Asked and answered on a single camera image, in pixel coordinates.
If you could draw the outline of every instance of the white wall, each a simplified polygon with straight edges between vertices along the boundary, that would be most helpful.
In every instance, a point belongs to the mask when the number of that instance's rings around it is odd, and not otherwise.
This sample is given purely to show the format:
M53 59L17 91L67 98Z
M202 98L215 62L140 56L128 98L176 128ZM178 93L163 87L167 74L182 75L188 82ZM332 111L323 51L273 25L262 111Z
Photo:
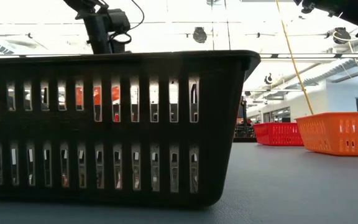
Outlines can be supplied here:
M327 98L327 91L326 91L326 82L321 82L319 83L318 86L310 86L306 90L309 99L311 101L311 105L314 113L327 112L328 98ZM278 100L269 101L268 105L249 108L247 112L247 116L250 117L250 116L262 114L261 115L262 122L264 122L263 121L264 113L268 113L273 110L278 110L286 107L290 107L292 122L295 122L295 118L299 118L311 114L303 92L289 92L289 94L287 94L285 96L285 99L282 101L278 101Z
M343 76L335 76L331 79L337 79L338 77ZM357 111L358 77L341 83L331 83L327 80L319 83L318 86L309 86L306 90L315 114ZM262 122L264 122L264 113L286 107L290 107L292 122L295 122L295 118L311 114L303 92L290 92L283 101L269 101L268 105L249 108L247 116L261 114Z
M327 83L328 111L356 112L358 77L341 83Z

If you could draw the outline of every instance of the basket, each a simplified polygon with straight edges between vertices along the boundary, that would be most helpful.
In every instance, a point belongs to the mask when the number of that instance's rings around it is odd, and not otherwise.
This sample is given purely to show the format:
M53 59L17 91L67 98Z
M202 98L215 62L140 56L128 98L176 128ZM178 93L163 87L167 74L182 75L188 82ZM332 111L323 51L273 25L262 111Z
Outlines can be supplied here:
M322 113L296 119L305 147L337 156L358 156L358 112Z
M217 202L259 62L245 50L0 59L0 198Z
M263 123L254 125L257 142L268 146L303 146L296 123Z

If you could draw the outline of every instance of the ceiling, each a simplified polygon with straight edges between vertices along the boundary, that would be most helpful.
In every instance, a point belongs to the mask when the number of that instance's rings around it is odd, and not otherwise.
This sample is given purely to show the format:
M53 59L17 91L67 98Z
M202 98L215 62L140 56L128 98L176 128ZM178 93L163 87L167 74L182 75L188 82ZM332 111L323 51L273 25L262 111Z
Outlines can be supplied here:
M287 54L288 47L280 18L287 25L294 53L322 53L349 50L348 45L334 44L326 39L327 31L345 27L356 34L358 27L327 12L314 10L302 14L292 1L280 1L282 15L273 0L221 0L210 6L206 0L135 0L145 14L144 23L131 30L132 52L171 52L181 50L254 50L259 53ZM126 12L131 26L142 14L131 0L106 0L111 9ZM76 12L63 0L0 0L0 42L14 49L15 54L91 54L88 36L82 21L74 20ZM208 38L204 44L195 42L195 27L204 27ZM299 70L314 63L298 63ZM281 80L294 74L290 62L261 63L244 88L265 86L264 77L272 74Z

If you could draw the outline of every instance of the orange plastic basket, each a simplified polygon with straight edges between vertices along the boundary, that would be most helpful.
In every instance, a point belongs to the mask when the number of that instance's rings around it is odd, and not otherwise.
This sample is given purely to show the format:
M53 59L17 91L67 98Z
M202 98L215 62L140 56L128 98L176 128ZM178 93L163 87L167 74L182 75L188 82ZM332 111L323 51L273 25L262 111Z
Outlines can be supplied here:
M322 113L296 119L308 150L358 156L358 112Z
M268 146L303 146L296 123L255 124L256 140Z

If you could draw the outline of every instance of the table surface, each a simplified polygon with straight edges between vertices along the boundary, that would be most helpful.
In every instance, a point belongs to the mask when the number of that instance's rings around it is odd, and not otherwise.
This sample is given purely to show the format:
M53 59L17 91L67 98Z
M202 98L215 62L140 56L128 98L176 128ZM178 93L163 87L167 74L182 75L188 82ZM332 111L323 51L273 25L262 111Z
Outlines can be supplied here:
M0 202L0 223L358 223L358 157L234 143L221 200L204 210Z

